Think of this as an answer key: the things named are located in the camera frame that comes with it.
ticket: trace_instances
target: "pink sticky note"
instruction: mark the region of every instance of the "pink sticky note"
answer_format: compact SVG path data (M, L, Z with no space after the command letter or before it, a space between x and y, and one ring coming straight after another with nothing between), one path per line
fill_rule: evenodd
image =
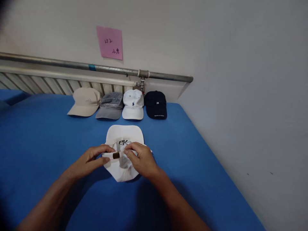
M96 26L96 32L102 57L123 60L122 31L109 27Z

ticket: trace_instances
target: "white cap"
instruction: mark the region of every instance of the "white cap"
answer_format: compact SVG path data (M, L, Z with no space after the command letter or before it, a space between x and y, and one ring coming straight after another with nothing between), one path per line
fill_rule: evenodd
M91 116L99 107L102 99L100 92L94 88L78 88L74 91L74 106L67 113L75 116Z
M122 112L123 119L143 119L143 95L142 92L135 90L128 90L123 95L124 109Z
M144 144L143 134L135 125L112 125L107 132L106 144L119 152L120 158L113 159L104 165L117 182L134 179L139 173L134 169L130 159L123 153L125 147L131 142Z

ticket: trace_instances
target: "gray cap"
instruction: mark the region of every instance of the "gray cap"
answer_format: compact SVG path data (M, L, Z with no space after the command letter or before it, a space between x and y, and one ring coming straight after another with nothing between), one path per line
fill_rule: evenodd
M112 92L104 95L95 118L119 119L123 109L123 94Z

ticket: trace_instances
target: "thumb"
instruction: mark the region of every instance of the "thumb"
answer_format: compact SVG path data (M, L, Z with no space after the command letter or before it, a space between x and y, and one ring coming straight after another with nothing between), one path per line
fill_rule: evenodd
M124 150L124 154L130 159L133 165L139 161L138 157L131 150Z
M104 164L108 163L109 161L110 161L109 157L100 157L96 160L88 162L88 166L93 171L97 169L98 167L102 167Z

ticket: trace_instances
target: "blue mattress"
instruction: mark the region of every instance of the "blue mattress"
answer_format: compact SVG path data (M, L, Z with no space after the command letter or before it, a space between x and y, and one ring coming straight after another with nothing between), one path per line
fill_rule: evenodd
M30 94L21 90L0 89L0 100L8 105L14 105L28 97L30 97Z
M137 125L157 164L212 230L264 230L179 104L168 103L166 120L76 118L74 100L34 95L0 114L0 187L4 219L14 228L49 186L90 146L105 142L114 124ZM105 168L72 190L66 230L169 230L164 204L143 177L117 183Z

